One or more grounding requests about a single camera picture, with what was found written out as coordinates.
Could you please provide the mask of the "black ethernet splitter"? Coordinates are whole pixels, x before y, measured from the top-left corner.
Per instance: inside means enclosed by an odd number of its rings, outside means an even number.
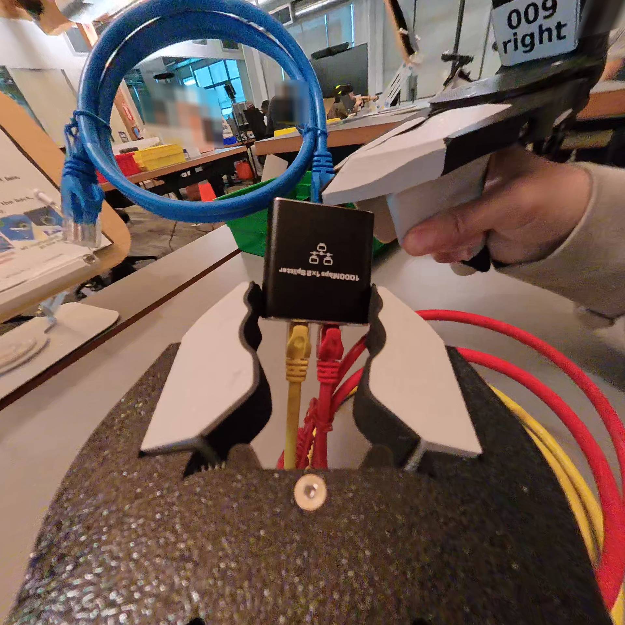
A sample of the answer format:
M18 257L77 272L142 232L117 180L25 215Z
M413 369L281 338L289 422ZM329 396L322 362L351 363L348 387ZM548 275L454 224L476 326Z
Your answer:
M368 323L374 215L276 198L268 211L263 316L339 325Z

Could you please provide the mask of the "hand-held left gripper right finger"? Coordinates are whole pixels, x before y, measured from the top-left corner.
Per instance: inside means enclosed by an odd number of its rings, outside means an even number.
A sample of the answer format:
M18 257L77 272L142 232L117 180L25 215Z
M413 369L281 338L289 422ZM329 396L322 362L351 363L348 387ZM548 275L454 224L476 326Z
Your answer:
M444 341L385 287L371 287L366 349L354 421L372 445L394 462L482 454Z

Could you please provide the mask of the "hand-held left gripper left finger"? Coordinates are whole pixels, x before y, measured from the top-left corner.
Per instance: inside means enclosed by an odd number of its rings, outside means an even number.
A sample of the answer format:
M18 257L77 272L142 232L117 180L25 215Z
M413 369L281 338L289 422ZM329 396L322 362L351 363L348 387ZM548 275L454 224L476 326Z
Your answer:
M227 459L267 425L271 390L258 356L262 292L241 283L183 335L140 456L193 452Z

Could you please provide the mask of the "person's right hand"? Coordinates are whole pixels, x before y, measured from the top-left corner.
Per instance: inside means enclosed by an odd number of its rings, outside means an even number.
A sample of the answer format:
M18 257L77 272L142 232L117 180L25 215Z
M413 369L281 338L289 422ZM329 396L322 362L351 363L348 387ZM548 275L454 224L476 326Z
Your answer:
M484 248L505 265L537 261L579 224L591 191L584 168L509 147L490 157L478 199L416 225L402 248L446 264L469 261Z

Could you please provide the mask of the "small yellow plastic bin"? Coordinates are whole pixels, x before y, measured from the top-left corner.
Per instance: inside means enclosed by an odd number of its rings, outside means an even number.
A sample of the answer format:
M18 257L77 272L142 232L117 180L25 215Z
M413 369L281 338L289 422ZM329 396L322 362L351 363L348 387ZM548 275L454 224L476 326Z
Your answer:
M177 144L146 147L132 153L137 167L144 172L183 164L186 162L184 149Z

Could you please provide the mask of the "wooden background desk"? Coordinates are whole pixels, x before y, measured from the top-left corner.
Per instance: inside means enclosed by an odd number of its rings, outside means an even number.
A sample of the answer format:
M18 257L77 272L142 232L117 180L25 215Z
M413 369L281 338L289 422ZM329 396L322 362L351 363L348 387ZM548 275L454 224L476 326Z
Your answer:
M343 146L361 146L378 138L396 126L416 118L415 113L387 113L343 123L331 124L327 145L330 149ZM624 82L603 81L591 91L586 107L577 115L576 122L622 118L624 116ZM302 137L298 132L264 139L255 143L258 156L298 153Z

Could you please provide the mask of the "instruction sheet board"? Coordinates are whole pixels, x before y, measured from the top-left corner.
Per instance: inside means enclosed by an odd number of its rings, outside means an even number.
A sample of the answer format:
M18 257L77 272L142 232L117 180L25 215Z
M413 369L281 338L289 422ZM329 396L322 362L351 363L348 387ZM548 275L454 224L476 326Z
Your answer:
M28 113L1 95L1 322L125 260L131 238L103 204L100 245L63 240L59 183L64 155Z

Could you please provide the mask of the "green plastic bin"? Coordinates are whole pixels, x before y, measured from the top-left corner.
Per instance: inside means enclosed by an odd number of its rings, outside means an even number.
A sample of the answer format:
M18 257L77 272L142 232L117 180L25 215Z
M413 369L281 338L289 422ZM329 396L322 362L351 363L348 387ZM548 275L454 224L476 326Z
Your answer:
M287 195L290 199L297 201L308 201L310 199L312 172L306 171L301 177L297 185ZM223 196L215 198L215 201L223 201L228 198L238 198L245 196L251 192L261 189L274 179L271 178L264 182L259 182L246 186L238 191L229 192ZM266 250L266 236L268 231L268 209L270 205L255 213L249 213L237 219L226 221L226 225L230 229L238 248L241 252L253 254L255 256L264 257ZM382 254L383 251L391 247L391 243L383 243L379 239L373 239L372 255L373 258Z

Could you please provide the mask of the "person's right forearm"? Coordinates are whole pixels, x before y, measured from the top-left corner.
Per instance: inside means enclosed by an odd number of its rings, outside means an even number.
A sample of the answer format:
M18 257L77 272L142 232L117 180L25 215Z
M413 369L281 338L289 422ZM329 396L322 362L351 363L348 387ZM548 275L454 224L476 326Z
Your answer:
M573 166L590 180L590 198L577 226L549 255L495 268L573 302L583 324L608 327L624 317L624 169Z

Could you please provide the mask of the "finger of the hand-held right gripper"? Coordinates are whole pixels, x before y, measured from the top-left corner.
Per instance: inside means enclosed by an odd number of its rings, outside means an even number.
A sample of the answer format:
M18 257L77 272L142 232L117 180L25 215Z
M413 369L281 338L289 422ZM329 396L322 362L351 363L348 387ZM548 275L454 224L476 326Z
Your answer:
M497 131L510 104L480 104L418 118L358 149L323 191L325 204L339 205L442 182L457 198L474 199L484 188Z

